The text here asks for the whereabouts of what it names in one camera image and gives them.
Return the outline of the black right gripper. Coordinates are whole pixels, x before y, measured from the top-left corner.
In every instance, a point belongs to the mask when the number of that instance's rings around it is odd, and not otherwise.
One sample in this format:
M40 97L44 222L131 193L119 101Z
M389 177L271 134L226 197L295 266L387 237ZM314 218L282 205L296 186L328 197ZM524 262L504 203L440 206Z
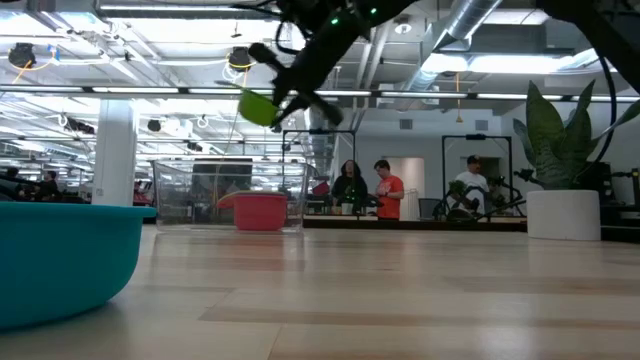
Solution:
M343 120L341 110L322 99L316 90L353 42L370 35L380 14L379 8L340 8L330 12L290 66L282 64L264 44L251 44L248 54L274 70L276 76L271 97L248 93L248 120L275 129L295 111L315 107L331 124L339 125Z

